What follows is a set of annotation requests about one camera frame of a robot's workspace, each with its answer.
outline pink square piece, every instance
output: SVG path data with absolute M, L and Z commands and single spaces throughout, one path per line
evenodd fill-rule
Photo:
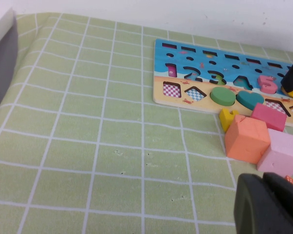
M 251 118 L 264 121 L 267 128 L 283 132 L 287 115 L 276 109 L 258 103 L 251 114 Z
M 271 144 L 257 164 L 261 172 L 293 175 L 293 135 L 268 129 Z

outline green circle piece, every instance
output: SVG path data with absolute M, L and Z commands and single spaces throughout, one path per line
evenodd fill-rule
M 222 106 L 232 106 L 235 102 L 234 92 L 225 87 L 213 88 L 210 93 L 210 98 Z

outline shape sorter board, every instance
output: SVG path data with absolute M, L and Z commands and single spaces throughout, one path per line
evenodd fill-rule
M 242 90 L 262 95 L 267 106 L 287 114 L 287 126 L 293 126 L 293 98 L 281 91 L 281 80 L 291 64 L 206 47 L 157 39 L 154 52 L 153 99 L 164 105 L 219 113 L 222 108 L 250 116 L 251 110 L 237 100 L 222 106 L 210 97 L 221 85 L 235 94 Z M 260 75 L 272 77 L 275 94 L 260 91 Z

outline rectangle cutout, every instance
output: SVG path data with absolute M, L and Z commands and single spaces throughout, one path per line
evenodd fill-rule
M 261 64 L 261 62 L 259 60 L 255 60 L 255 59 L 251 59 L 251 58 L 246 58 L 247 62 L 252 62 L 252 63 L 257 63 L 257 64 Z
M 271 67 L 282 68 L 282 66 L 280 64 L 277 64 L 277 63 L 268 62 L 268 65 L 271 66 Z
M 216 52 L 203 50 L 203 54 L 217 56 Z
M 195 50 L 195 49 L 193 49 L 193 48 L 190 48 L 190 47 L 184 47 L 184 46 L 181 46 L 181 49 L 182 49 L 182 50 L 189 50 L 189 51 L 196 52 L 196 50 Z
M 172 44 L 167 44 L 167 43 L 162 43 L 163 47 L 167 47 L 167 48 L 171 48 L 171 49 L 177 49 L 176 45 L 172 45 Z
M 234 56 L 234 55 L 225 55 L 225 57 L 228 59 L 240 60 L 240 58 L 238 56 Z

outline gray object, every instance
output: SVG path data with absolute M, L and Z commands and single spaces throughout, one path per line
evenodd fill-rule
M 8 90 L 18 55 L 18 31 L 14 17 L 13 26 L 0 41 L 0 103 Z

